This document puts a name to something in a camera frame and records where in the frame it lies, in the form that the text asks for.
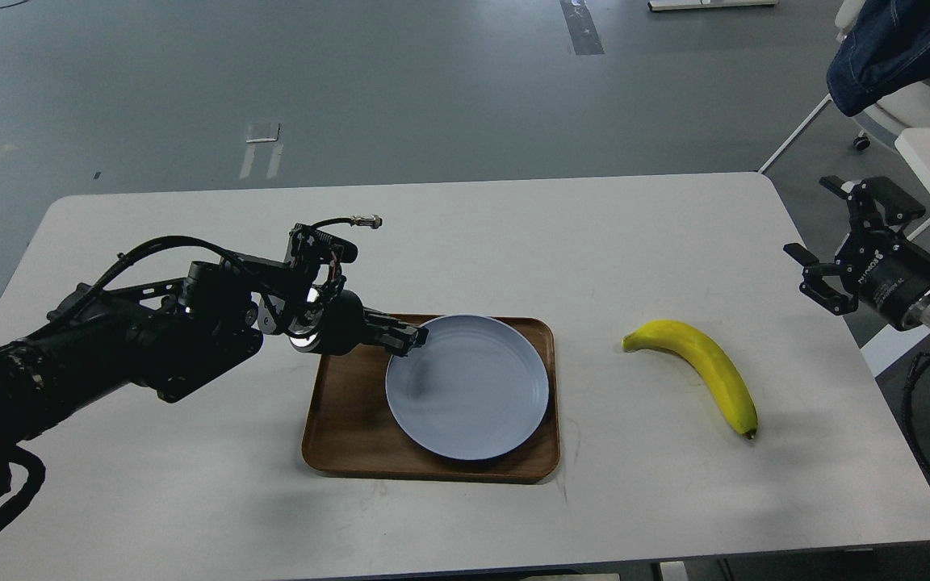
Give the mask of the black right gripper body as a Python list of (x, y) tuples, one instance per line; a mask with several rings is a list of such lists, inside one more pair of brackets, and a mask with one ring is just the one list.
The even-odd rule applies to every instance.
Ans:
[(930, 253), (900, 232), (850, 232), (836, 264), (843, 290), (900, 331), (922, 324), (930, 295)]

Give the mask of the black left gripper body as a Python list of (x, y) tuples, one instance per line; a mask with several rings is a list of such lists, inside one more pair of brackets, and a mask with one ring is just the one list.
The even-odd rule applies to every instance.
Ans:
[(343, 290), (329, 303), (313, 334), (289, 337), (289, 342), (300, 353), (343, 356), (361, 345), (364, 335), (364, 305), (353, 291)]

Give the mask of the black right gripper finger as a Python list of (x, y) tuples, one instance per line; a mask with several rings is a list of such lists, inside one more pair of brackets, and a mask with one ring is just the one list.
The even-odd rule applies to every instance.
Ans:
[(835, 262), (820, 261), (814, 253), (801, 246), (800, 243), (785, 244), (783, 250), (802, 268), (803, 281), (798, 286), (802, 294), (834, 316), (845, 316), (845, 314), (857, 311), (855, 295), (840, 293), (824, 280), (827, 277), (839, 275), (842, 272), (840, 265)]
[(848, 208), (848, 238), (878, 235), (899, 239), (908, 224), (925, 216), (925, 206), (888, 177), (848, 181), (824, 176), (819, 184)]

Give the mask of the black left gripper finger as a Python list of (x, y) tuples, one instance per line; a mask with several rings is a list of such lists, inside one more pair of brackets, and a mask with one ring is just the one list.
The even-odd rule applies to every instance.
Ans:
[(429, 330), (380, 311), (365, 311), (366, 335), (372, 340), (425, 340)]
[(411, 349), (421, 345), (421, 330), (419, 328), (385, 328), (369, 333), (365, 339), (366, 345), (381, 347), (392, 356), (405, 357)]

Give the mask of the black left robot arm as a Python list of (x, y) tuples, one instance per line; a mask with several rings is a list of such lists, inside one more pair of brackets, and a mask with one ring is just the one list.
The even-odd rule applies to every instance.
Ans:
[(362, 305), (343, 265), (358, 248), (297, 224), (280, 261), (195, 236), (158, 236), (80, 284), (33, 333), (0, 346), (0, 532), (44, 484), (22, 441), (125, 385), (178, 402), (244, 363), (266, 336), (301, 353), (343, 356), (359, 345), (405, 357), (428, 332)]

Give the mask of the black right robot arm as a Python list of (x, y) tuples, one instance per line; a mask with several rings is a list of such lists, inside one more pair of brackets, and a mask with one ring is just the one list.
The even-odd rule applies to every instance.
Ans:
[[(848, 181), (835, 175), (819, 181), (848, 209), (848, 235), (831, 261), (823, 261), (799, 243), (785, 252), (801, 266), (798, 288), (835, 316), (862, 305), (894, 330), (922, 328), (930, 333), (930, 253), (908, 238), (905, 229), (925, 214), (922, 203), (887, 177)], [(930, 353), (912, 361), (902, 389), (900, 418), (909, 449), (930, 478), (914, 423), (914, 394), (930, 367)]]

